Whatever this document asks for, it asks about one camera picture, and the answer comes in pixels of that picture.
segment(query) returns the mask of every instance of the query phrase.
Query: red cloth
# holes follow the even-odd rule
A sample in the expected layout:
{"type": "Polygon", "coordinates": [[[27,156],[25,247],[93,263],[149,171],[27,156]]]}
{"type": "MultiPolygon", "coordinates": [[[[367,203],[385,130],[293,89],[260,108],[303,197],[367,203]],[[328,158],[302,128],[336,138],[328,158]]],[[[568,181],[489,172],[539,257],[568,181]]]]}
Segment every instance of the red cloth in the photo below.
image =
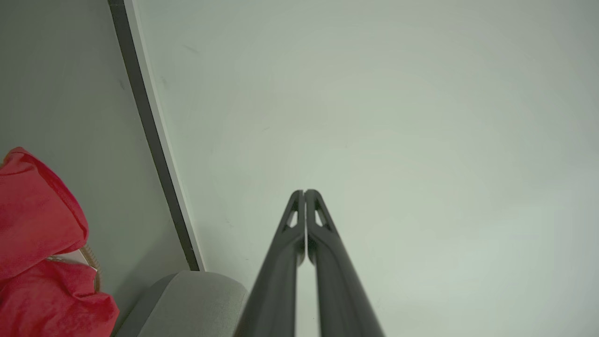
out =
{"type": "Polygon", "coordinates": [[[22,148],[0,167],[0,336],[110,336],[119,310],[95,270],[45,260],[81,248],[87,221],[64,183],[22,148]]]}

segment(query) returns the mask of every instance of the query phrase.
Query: white trim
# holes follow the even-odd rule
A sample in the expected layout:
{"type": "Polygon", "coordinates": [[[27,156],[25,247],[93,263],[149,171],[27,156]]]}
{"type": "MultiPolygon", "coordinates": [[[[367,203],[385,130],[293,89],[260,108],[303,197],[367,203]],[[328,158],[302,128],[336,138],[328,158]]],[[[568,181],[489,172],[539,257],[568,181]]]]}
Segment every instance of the white trim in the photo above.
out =
{"type": "Polygon", "coordinates": [[[202,254],[199,249],[198,237],[192,227],[193,216],[188,211],[187,198],[185,197],[183,185],[179,179],[179,172],[177,170],[175,158],[172,155],[173,149],[171,147],[168,131],[165,126],[164,113],[162,111],[162,105],[160,104],[156,83],[154,81],[152,69],[149,66],[151,62],[148,57],[146,41],[144,39],[143,30],[141,27],[141,19],[137,7],[137,0],[125,0],[125,9],[127,12],[127,18],[129,20],[131,36],[133,37],[133,43],[135,45],[135,51],[137,53],[137,59],[140,65],[141,75],[144,80],[144,85],[146,86],[146,93],[148,96],[148,101],[150,102],[152,116],[154,117],[154,124],[156,124],[156,130],[158,131],[158,137],[160,138],[162,151],[164,152],[164,158],[167,161],[167,166],[171,174],[171,179],[173,180],[175,193],[177,194],[179,206],[181,207],[181,212],[183,213],[185,227],[187,228],[187,233],[193,247],[195,258],[201,265],[201,269],[206,270],[204,260],[202,259],[202,254]]]}

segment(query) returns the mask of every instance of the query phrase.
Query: gray sofa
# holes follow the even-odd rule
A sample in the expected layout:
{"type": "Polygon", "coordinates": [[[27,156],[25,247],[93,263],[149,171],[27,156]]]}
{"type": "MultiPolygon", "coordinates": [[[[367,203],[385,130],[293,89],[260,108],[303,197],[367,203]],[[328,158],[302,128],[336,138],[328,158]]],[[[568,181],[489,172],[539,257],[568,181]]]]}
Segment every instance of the gray sofa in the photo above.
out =
{"type": "Polygon", "coordinates": [[[169,275],[144,293],[116,337],[231,337],[246,297],[243,285],[220,274],[169,275]]]}

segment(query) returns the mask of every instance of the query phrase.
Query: wall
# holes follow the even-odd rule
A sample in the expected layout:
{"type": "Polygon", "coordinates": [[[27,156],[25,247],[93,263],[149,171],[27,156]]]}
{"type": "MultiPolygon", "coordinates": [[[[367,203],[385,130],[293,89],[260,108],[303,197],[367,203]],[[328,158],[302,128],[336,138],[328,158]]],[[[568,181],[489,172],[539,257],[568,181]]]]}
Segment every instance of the wall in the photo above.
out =
{"type": "Polygon", "coordinates": [[[597,2],[137,4],[208,270],[316,188],[388,336],[599,332],[597,2]]]}
{"type": "Polygon", "coordinates": [[[0,8],[0,152],[23,146],[75,195],[121,320],[144,289],[188,266],[110,9],[102,0],[0,8]]]}

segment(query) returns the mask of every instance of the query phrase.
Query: black vertical strip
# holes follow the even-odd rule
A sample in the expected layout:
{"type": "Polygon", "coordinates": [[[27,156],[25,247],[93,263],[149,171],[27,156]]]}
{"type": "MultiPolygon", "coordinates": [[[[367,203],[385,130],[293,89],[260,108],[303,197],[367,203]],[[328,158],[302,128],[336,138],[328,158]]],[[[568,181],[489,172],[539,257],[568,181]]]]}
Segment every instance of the black vertical strip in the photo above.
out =
{"type": "Polygon", "coordinates": [[[152,158],[154,158],[154,165],[158,171],[162,190],[167,198],[168,208],[171,211],[171,217],[173,218],[173,223],[175,224],[181,247],[183,247],[189,269],[200,270],[198,260],[193,253],[193,246],[191,245],[191,239],[187,232],[187,227],[185,226],[185,220],[183,219],[183,213],[181,212],[179,200],[175,193],[167,161],[164,157],[164,152],[162,151],[156,124],[154,123],[150,101],[148,100],[146,86],[144,85],[144,79],[141,75],[140,64],[137,59],[137,53],[135,52],[135,45],[133,44],[133,36],[131,35],[131,28],[129,27],[129,20],[127,19],[125,4],[123,0],[108,0],[108,4],[110,5],[114,29],[116,30],[116,36],[119,39],[120,51],[123,55],[125,67],[127,68],[131,89],[133,89],[137,111],[140,114],[141,124],[146,133],[146,140],[150,146],[152,158]]]}

